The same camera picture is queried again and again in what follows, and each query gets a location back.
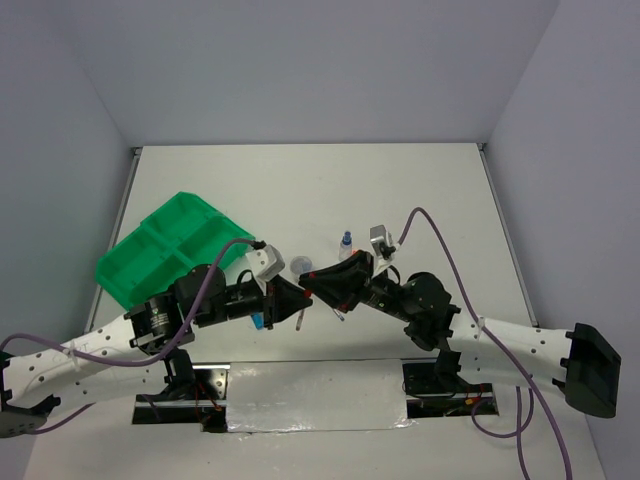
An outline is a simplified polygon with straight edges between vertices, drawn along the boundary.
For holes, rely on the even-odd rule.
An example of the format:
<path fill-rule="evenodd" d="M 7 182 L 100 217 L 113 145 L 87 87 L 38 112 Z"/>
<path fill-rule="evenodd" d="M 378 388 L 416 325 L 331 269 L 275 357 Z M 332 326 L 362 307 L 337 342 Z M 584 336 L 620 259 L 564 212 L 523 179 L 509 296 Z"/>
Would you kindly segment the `blue gel pen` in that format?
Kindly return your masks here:
<path fill-rule="evenodd" d="M 339 311 L 337 311 L 335 309 L 332 309 L 332 312 L 341 322 L 345 321 L 345 317 L 343 316 L 342 313 L 340 313 Z"/>

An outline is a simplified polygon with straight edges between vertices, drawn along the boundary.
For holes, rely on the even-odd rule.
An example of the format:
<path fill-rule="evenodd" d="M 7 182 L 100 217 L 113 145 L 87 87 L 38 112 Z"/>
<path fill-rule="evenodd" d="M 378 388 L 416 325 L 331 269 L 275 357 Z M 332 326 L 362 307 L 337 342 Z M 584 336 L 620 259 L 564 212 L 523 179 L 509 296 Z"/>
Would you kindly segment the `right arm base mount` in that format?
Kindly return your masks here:
<path fill-rule="evenodd" d="M 491 384 L 470 385 L 457 378 L 440 379 L 437 359 L 403 359 L 402 390 L 409 419 L 498 415 Z"/>

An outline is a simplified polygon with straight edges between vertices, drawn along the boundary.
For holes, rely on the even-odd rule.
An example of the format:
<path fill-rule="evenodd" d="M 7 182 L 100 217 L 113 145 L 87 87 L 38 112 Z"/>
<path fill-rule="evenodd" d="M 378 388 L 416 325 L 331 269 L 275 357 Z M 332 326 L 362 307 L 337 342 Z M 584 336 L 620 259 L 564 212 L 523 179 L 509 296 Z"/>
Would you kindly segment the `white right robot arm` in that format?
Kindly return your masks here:
<path fill-rule="evenodd" d="M 300 286 L 343 313 L 359 305 L 405 322 L 420 349 L 437 351 L 435 380 L 446 391 L 503 384 L 560 395 L 593 417 L 617 412 L 621 357 L 593 326 L 570 330 L 473 318 L 452 302 L 433 274 L 418 272 L 400 284 L 378 273 L 364 251 L 321 270 L 304 273 Z"/>

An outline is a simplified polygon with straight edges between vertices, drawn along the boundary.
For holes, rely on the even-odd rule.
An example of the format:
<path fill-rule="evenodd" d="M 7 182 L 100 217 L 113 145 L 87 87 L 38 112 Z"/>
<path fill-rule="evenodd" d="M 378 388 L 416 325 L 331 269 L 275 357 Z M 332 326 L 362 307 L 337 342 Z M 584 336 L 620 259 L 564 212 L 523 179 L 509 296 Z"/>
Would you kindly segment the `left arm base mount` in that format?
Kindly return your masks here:
<path fill-rule="evenodd" d="M 164 366 L 164 389 L 160 393 L 136 396 L 131 423 L 194 424 L 201 432 L 226 433 L 231 366 L 193 363 L 189 354 L 181 349 L 172 352 Z"/>

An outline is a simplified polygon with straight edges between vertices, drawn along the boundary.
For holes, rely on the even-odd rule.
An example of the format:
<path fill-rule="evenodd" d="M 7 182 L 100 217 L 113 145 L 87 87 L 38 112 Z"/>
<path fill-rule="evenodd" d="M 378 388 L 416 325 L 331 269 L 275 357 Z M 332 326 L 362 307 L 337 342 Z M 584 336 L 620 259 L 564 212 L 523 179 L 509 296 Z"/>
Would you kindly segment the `red gel pen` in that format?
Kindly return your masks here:
<path fill-rule="evenodd" d="M 295 324 L 295 330 L 296 331 L 300 331 L 301 327 L 302 327 L 302 323 L 304 320 L 304 316 L 305 316 L 305 309 L 301 310 L 298 314 L 297 320 L 296 320 L 296 324 Z"/>

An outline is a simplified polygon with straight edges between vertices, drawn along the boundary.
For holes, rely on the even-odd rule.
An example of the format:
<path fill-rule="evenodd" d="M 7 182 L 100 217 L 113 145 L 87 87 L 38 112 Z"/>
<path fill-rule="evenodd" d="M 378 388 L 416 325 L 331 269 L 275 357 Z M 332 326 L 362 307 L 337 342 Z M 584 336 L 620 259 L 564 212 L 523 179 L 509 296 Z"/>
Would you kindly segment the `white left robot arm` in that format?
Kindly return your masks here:
<path fill-rule="evenodd" d="M 1 360 L 1 435 L 49 432 L 51 414 L 73 416 L 90 405 L 139 394 L 157 400 L 218 399 L 197 376 L 184 345 L 195 327 L 255 316 L 266 329 L 310 307 L 310 295 L 279 275 L 226 283 L 224 272 L 199 265 L 102 328 L 62 344 Z"/>

